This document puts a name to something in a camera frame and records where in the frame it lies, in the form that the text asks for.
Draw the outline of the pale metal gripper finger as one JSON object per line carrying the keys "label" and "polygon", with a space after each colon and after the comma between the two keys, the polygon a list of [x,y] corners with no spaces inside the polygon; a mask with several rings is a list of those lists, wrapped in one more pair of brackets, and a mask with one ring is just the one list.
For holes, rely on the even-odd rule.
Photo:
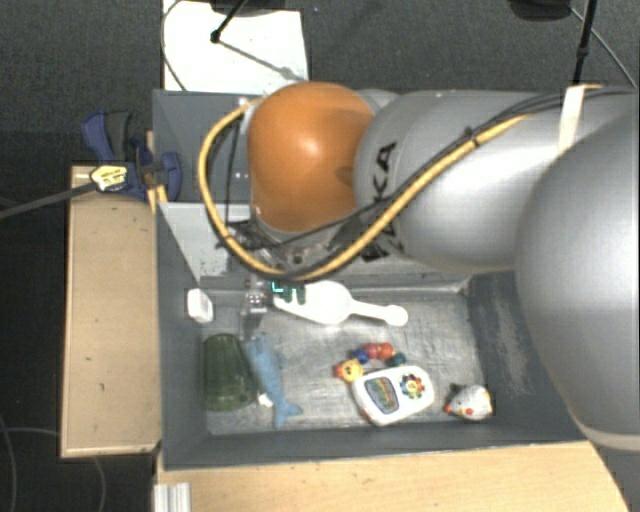
{"label": "pale metal gripper finger", "polygon": [[263,317],[268,313],[265,296],[247,294],[240,310],[240,341],[249,341],[257,332]]}

